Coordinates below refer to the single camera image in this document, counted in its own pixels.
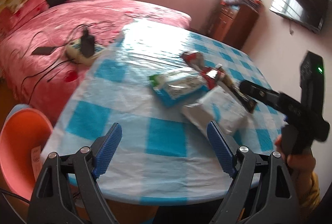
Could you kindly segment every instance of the floor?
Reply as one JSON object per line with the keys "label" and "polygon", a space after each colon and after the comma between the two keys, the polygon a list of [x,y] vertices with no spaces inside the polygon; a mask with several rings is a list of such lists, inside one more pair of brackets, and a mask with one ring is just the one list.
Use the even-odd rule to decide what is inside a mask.
{"label": "floor", "polygon": [[[18,102],[14,99],[11,90],[7,87],[6,82],[4,80],[0,80],[0,130],[2,129],[8,113],[17,103]],[[1,170],[0,188],[9,190],[3,178]],[[11,197],[8,197],[8,200],[17,210],[17,212],[23,217],[23,219],[26,219],[28,214],[28,206],[24,202],[21,202]],[[153,218],[158,209],[158,207],[156,206],[129,205],[110,200],[108,200],[107,203],[120,224],[142,223]],[[88,219],[84,209],[78,208],[78,212],[81,217]]]}

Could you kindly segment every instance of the pink blanket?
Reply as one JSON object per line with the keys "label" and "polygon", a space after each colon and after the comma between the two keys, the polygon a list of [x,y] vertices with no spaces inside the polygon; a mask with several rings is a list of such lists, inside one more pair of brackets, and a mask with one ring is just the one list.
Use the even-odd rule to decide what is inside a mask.
{"label": "pink blanket", "polygon": [[[50,8],[0,42],[0,68],[8,86],[19,101],[42,111],[54,124],[88,68],[65,62],[53,69],[67,60],[64,47],[50,56],[32,56],[31,52],[38,46],[62,46],[76,26],[102,21],[91,26],[89,31],[96,36],[96,41],[108,45],[133,18],[182,28],[189,28],[190,23],[187,14],[132,0],[86,0]],[[81,34],[79,30],[73,39]]]}

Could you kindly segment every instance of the wall-mounted television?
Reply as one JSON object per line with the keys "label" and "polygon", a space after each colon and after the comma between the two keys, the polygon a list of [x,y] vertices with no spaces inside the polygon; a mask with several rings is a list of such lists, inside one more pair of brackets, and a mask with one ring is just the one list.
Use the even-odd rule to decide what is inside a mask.
{"label": "wall-mounted television", "polygon": [[273,0],[270,10],[319,33],[328,8],[328,0]]}

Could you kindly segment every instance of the cabinet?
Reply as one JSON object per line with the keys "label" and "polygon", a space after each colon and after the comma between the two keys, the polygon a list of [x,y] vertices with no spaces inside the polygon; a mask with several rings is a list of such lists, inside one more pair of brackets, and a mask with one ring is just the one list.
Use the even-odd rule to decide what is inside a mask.
{"label": "cabinet", "polygon": [[246,5],[222,5],[209,37],[240,50],[258,16],[256,11]]}

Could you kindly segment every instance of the hand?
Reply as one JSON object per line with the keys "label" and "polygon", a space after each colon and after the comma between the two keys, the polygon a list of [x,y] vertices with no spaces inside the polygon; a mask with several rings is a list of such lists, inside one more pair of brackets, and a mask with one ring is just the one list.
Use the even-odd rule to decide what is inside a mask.
{"label": "hand", "polygon": [[279,135],[275,141],[277,151],[281,154],[283,160],[286,162],[290,168],[298,171],[298,177],[295,182],[295,190],[298,198],[302,197],[307,191],[312,187],[311,175],[313,169],[316,166],[316,159],[313,157],[312,153],[303,153],[299,155],[288,155],[287,160],[285,154],[281,149],[281,139],[282,136]]}

